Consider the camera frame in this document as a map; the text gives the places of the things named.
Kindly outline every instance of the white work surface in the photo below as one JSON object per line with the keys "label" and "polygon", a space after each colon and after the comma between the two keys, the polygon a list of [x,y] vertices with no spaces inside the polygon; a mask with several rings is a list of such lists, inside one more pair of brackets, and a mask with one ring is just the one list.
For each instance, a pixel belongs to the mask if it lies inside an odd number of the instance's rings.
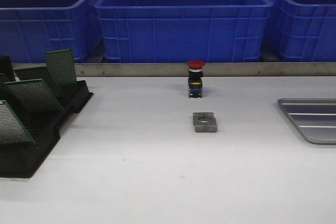
{"label": "white work surface", "polygon": [[[0,178],[1,223],[336,223],[336,148],[280,98],[336,98],[336,77],[87,78],[94,96],[28,180]],[[217,133],[195,133],[214,112]]]}

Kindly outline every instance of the blue plastic crate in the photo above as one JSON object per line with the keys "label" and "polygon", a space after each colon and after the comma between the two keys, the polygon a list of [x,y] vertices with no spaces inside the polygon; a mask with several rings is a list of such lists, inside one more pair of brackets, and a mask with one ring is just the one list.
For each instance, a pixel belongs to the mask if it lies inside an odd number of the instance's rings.
{"label": "blue plastic crate", "polygon": [[45,62],[45,52],[72,48],[84,62],[101,39],[96,0],[0,0],[0,55]]}
{"label": "blue plastic crate", "polygon": [[267,0],[98,0],[106,58],[258,61]]}
{"label": "blue plastic crate", "polygon": [[336,61],[336,0],[273,0],[265,41],[283,61]]}

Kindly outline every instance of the stainless steel tray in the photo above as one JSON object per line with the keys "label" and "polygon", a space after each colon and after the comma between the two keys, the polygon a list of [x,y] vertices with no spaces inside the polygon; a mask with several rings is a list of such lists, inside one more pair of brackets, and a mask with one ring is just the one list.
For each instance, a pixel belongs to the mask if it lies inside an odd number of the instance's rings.
{"label": "stainless steel tray", "polygon": [[314,144],[336,144],[336,99],[280,99],[281,110]]}

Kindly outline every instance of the gray metal bracket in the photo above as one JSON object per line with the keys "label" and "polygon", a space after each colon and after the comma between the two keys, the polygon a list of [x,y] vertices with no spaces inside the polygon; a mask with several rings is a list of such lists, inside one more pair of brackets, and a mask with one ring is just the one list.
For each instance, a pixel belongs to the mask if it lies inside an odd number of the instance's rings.
{"label": "gray metal bracket", "polygon": [[217,122],[212,112],[194,113],[195,132],[217,132]]}

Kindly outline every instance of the metal rail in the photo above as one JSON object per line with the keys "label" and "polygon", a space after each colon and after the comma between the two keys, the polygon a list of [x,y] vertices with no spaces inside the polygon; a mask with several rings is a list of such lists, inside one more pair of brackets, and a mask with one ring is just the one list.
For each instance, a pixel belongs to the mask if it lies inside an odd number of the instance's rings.
{"label": "metal rail", "polygon": [[[44,66],[17,63],[14,69]],[[187,77],[185,63],[77,63],[77,77]],[[336,62],[207,63],[206,77],[335,76]]]}

